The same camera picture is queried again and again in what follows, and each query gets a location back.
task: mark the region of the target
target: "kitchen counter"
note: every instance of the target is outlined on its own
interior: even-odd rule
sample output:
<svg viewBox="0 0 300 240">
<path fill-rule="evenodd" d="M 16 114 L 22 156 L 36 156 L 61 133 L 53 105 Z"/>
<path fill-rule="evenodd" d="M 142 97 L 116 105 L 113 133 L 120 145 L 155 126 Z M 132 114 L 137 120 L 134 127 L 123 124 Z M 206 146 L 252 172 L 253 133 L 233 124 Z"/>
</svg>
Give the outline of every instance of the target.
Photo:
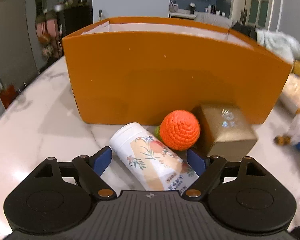
<svg viewBox="0 0 300 240">
<path fill-rule="evenodd" d="M 263 125 L 254 126 L 259 141 L 249 152 L 297 200 L 290 229 L 300 225 L 300 153 L 278 147 L 272 140 L 287 130 L 291 119 L 276 105 Z M 81 120 L 64 57 L 29 85 L 0 119 L 0 239 L 11 232 L 3 202 L 32 169 L 49 156 L 59 162 L 71 161 L 78 155 L 91 156 L 108 145 L 120 127 L 91 125 Z M 102 178 L 117 194 L 121 189 L 143 189 L 115 154 Z"/>
</svg>

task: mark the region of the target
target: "orange crocheted ball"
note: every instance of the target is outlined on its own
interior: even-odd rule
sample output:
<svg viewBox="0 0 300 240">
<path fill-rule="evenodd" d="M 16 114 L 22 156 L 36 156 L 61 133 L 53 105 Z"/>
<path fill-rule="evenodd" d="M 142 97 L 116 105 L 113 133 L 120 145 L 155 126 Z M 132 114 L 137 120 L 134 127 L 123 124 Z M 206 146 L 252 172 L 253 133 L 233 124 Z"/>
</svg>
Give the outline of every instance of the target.
<svg viewBox="0 0 300 240">
<path fill-rule="evenodd" d="M 183 151 L 194 145 L 199 138 L 200 125 L 190 112 L 176 110 L 163 119 L 159 134 L 166 146 Z"/>
</svg>

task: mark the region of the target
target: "gift box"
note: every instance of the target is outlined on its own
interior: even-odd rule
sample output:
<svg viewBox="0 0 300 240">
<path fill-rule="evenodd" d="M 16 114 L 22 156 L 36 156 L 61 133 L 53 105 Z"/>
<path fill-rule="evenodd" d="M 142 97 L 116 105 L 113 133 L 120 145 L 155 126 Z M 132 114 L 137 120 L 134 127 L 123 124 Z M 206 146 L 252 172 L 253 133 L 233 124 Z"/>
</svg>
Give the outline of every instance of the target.
<svg viewBox="0 0 300 240">
<path fill-rule="evenodd" d="M 197 148 L 205 156 L 219 155 L 238 162 L 258 140 L 237 106 L 201 104 L 192 112 L 201 127 Z"/>
</svg>

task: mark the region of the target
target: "bottle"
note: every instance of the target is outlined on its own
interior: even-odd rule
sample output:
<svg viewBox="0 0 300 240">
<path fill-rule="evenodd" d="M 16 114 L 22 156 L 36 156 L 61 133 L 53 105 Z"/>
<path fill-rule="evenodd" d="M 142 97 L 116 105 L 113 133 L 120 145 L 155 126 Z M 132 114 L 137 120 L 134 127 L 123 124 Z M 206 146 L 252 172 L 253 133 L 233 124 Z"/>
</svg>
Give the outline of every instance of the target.
<svg viewBox="0 0 300 240">
<path fill-rule="evenodd" d="M 216 14 L 216 6 L 214 4 L 211 6 L 211 13 Z"/>
</svg>

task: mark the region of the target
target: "stuffed toy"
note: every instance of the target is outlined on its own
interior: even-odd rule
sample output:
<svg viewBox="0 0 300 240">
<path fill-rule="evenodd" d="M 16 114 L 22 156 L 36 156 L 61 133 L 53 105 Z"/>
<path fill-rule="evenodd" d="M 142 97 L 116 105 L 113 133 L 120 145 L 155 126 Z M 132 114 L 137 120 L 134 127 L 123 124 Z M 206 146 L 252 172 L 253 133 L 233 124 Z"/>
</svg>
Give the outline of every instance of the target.
<svg viewBox="0 0 300 240">
<path fill-rule="evenodd" d="M 154 132 L 154 135 L 170 149 L 183 151 L 196 143 L 200 135 L 197 118 L 185 110 L 168 114 Z"/>
<path fill-rule="evenodd" d="M 274 139 L 277 145 L 293 145 L 300 151 L 300 108 L 296 111 L 289 130 L 283 136 L 277 136 Z"/>
</svg>

